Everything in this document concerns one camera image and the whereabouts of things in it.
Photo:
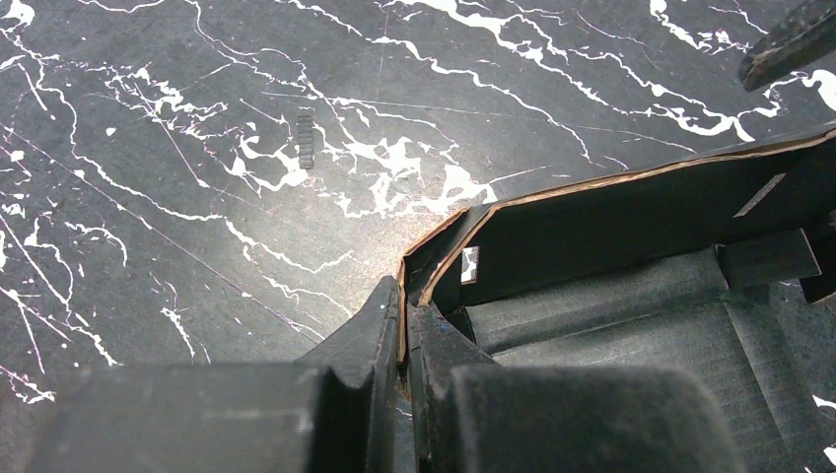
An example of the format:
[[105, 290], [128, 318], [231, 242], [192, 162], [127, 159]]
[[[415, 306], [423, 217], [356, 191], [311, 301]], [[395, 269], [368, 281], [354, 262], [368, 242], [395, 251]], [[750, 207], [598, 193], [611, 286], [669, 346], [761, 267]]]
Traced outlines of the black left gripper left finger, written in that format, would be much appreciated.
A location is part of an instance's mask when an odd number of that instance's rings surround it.
[[40, 430], [31, 472], [389, 472], [400, 291], [290, 363], [84, 373]]

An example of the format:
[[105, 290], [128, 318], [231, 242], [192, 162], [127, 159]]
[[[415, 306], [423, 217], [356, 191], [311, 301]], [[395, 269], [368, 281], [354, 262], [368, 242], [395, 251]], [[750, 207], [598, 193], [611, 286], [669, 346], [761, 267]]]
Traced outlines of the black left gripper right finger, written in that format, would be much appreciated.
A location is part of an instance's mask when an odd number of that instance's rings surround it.
[[432, 305], [404, 313], [421, 472], [741, 472], [717, 402], [659, 366], [507, 367]]

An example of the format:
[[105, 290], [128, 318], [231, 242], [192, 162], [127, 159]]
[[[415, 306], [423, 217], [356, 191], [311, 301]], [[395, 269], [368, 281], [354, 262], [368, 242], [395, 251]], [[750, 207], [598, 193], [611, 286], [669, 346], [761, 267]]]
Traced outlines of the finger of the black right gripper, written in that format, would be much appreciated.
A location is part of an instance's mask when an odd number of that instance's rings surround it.
[[802, 1], [746, 52], [737, 77], [752, 92], [834, 51], [835, 2]]

